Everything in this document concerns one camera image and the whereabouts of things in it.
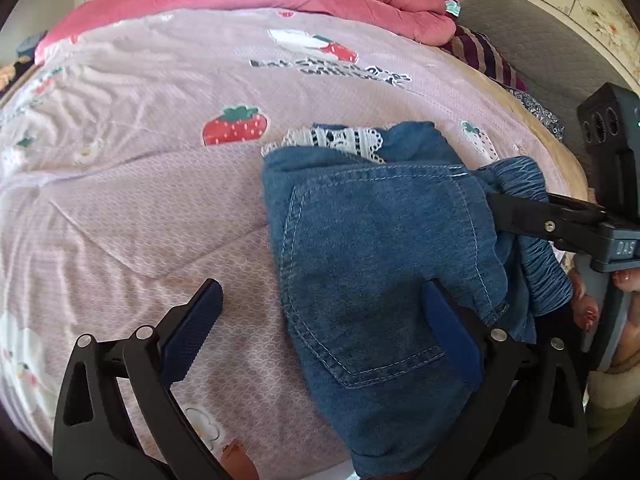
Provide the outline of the cream fleece sleeve forearm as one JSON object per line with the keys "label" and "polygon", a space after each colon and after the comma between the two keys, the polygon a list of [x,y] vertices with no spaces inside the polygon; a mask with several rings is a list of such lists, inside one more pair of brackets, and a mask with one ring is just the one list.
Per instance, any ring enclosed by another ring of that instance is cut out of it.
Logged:
{"label": "cream fleece sleeve forearm", "polygon": [[590,463],[611,446],[639,402],[639,364],[591,372],[587,385],[587,443]]}

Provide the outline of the right hand red nails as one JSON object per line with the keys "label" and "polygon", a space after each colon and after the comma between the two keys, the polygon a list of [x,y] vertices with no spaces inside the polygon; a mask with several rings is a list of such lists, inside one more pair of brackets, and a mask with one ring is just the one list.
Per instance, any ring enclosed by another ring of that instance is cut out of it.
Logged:
{"label": "right hand red nails", "polygon": [[[588,333],[600,316],[597,301],[587,295],[586,284],[576,269],[570,270],[568,277],[574,287],[574,295],[570,300],[574,323]],[[613,281],[619,290],[628,292],[631,299],[627,321],[608,368],[609,373],[618,374],[639,364],[639,269],[616,271]]]}

